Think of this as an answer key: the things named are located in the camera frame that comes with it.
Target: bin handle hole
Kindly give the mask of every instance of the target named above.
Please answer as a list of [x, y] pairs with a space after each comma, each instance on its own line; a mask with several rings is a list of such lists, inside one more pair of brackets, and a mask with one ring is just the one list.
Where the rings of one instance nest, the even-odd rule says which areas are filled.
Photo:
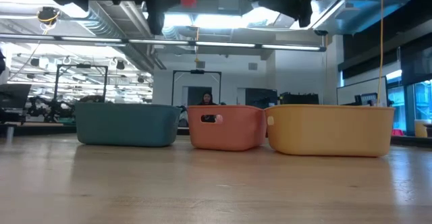
[[222, 115], [201, 115], [203, 123], [223, 123]]

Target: table surface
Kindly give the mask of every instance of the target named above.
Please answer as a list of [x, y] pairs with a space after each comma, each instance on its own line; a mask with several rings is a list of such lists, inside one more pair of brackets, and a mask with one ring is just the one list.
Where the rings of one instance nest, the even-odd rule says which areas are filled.
[[0, 143], [4, 224], [432, 223], [432, 152], [383, 158], [85, 146], [76, 135]]

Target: dark hair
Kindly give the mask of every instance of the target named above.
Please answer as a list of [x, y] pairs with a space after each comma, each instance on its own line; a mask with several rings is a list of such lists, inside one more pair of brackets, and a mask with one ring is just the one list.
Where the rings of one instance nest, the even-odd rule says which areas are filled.
[[206, 91], [206, 92], [204, 92], [204, 94], [202, 94], [202, 98], [201, 98], [201, 103], [200, 103], [200, 105], [206, 105], [206, 103], [204, 102], [204, 96], [205, 96], [206, 94], [210, 96], [210, 102], [209, 102], [209, 105], [212, 105], [212, 104], [213, 104], [213, 95], [211, 94], [210, 91]]

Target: monitor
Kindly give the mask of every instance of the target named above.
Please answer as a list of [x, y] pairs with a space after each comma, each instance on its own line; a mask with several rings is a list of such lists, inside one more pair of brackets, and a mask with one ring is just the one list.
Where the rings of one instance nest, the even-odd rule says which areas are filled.
[[26, 106], [31, 84], [0, 85], [0, 107], [3, 109], [23, 109]]

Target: plastic storage bin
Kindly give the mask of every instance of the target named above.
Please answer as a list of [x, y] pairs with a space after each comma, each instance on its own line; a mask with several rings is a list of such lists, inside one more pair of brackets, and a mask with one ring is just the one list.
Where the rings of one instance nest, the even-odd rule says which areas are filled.
[[[217, 115], [215, 123], [201, 121]], [[188, 108], [190, 141], [211, 150], [248, 150], [265, 141], [265, 114], [251, 106], [191, 106]]]
[[394, 108], [280, 105], [265, 114], [270, 146], [282, 153], [380, 157], [389, 152]]
[[76, 103], [78, 140], [91, 145], [168, 146], [180, 109], [165, 105]]

